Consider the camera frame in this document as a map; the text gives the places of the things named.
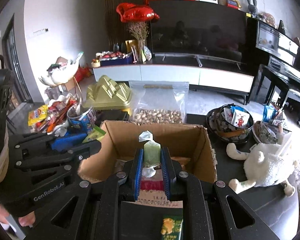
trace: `wall outlet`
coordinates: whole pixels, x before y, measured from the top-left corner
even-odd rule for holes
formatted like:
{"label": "wall outlet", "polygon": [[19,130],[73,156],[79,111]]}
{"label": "wall outlet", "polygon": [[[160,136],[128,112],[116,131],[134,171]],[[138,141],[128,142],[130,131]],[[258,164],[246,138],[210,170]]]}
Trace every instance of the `wall outlet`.
{"label": "wall outlet", "polygon": [[39,36],[39,35],[41,35],[41,34],[47,33],[48,31],[49,31],[48,28],[40,29],[40,30],[37,30],[37,31],[35,31],[35,32],[33,32],[33,33],[28,34],[27,37],[28,37],[29,39],[31,39],[31,38],[33,38],[33,37],[35,37],[35,36]]}

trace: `yellow snack bag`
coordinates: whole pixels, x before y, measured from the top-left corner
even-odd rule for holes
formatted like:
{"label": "yellow snack bag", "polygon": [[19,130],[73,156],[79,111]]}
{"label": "yellow snack bag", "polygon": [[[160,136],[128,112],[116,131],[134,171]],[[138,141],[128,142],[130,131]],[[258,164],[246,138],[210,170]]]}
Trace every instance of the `yellow snack bag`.
{"label": "yellow snack bag", "polygon": [[37,122],[40,122],[48,116],[48,105],[40,106],[39,108],[29,113],[28,125],[32,126]]}

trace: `cardboard box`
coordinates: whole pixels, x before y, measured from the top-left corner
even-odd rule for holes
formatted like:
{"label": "cardboard box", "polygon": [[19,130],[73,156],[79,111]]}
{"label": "cardboard box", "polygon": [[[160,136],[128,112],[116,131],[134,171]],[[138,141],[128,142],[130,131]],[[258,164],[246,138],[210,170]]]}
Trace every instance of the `cardboard box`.
{"label": "cardboard box", "polygon": [[[56,64],[60,64],[60,63],[67,63],[68,60],[65,59],[64,57],[58,57],[56,60]],[[69,80],[67,83],[62,84],[61,85],[62,89],[65,91],[70,91],[72,88],[75,87],[75,82],[74,79],[72,78],[71,80]]]}
{"label": "cardboard box", "polygon": [[75,87],[74,79],[70,79],[67,83],[62,84],[61,87],[65,91],[70,91],[72,88]]}
{"label": "cardboard box", "polygon": [[[139,142],[139,135],[149,130],[154,141],[168,147],[170,156],[191,158],[186,169],[198,179],[213,183],[217,180],[215,155],[206,128],[190,124],[145,124],[142,126],[123,121],[104,121],[106,131],[99,153],[81,162],[78,174],[91,183],[106,180],[114,173],[117,159],[133,160],[136,149],[146,142]],[[182,207],[182,202],[166,200],[164,192],[140,192],[139,204],[164,207]]]}

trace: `blue box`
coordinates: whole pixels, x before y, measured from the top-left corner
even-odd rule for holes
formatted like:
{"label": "blue box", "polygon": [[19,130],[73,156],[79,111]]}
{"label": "blue box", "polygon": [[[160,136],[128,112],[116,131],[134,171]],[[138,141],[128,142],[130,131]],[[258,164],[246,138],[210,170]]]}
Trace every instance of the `blue box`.
{"label": "blue box", "polygon": [[130,65],[132,64],[133,56],[129,56],[126,58],[117,58],[113,60],[102,60],[100,61],[100,66],[117,66],[117,65]]}

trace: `plush toy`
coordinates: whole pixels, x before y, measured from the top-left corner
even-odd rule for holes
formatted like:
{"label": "plush toy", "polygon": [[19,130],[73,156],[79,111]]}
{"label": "plush toy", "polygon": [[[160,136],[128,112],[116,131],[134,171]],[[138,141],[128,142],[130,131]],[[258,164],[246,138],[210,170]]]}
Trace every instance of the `plush toy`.
{"label": "plush toy", "polygon": [[251,187],[267,187],[283,184],[284,193],[291,197],[296,189],[288,182],[288,177],[298,166],[293,159],[290,149],[283,155],[278,154],[281,145],[259,143],[254,146],[250,153],[240,152],[235,144],[227,145],[227,155],[235,160],[245,160],[243,168],[248,180],[239,182],[231,179],[229,187],[237,194]]}
{"label": "plush toy", "polygon": [[247,0],[248,2],[248,10],[251,14],[252,18],[256,18],[258,14],[258,8],[257,8],[257,0],[252,0],[253,4],[251,4],[251,0]]}

